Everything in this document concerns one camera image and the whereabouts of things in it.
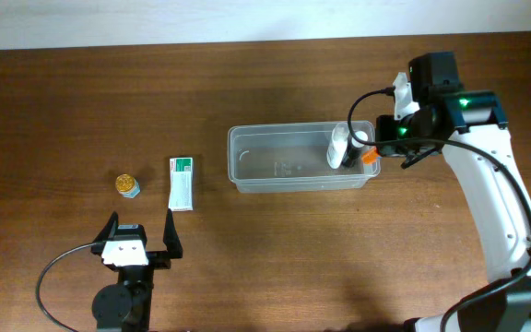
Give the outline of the black bottle white cap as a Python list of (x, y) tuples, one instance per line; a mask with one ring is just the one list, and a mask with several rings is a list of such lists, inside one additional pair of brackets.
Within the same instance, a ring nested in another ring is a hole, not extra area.
[(345, 168), (354, 167), (360, 160), (365, 145), (361, 141), (366, 141), (368, 135), (364, 131), (356, 131), (355, 135), (348, 135), (348, 144), (341, 165)]

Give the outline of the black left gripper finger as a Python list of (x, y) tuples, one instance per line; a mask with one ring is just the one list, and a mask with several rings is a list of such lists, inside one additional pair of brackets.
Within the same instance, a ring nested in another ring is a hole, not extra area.
[(117, 212), (113, 212), (107, 223), (103, 226), (98, 235), (94, 238), (94, 243), (103, 243), (110, 240), (119, 226), (119, 216)]
[(169, 208), (166, 215), (165, 227), (163, 232), (163, 243), (166, 246), (170, 259), (182, 259), (183, 247), (175, 229), (174, 217), (172, 210)]

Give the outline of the orange tablet tube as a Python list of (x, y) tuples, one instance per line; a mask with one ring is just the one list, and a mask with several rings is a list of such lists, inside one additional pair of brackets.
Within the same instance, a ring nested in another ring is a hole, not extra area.
[(373, 165), (380, 158), (377, 147), (372, 147), (361, 155), (362, 163), (365, 165)]

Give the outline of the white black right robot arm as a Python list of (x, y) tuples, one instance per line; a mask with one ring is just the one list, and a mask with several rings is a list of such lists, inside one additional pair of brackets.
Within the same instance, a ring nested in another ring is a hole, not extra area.
[(531, 331), (531, 200), (515, 163), (509, 121), (491, 91), (468, 91), (454, 54), (412, 59), (389, 90), (395, 112), (377, 119), (377, 153), (409, 167), (443, 155), (478, 230), (487, 286), (406, 331)]

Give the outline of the white tube bottle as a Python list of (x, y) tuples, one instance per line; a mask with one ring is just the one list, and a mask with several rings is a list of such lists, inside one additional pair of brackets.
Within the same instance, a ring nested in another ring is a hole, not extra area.
[(331, 132), (329, 145), (326, 152), (326, 159), (331, 169), (338, 169), (342, 163), (348, 146), (348, 125), (346, 123), (337, 124)]

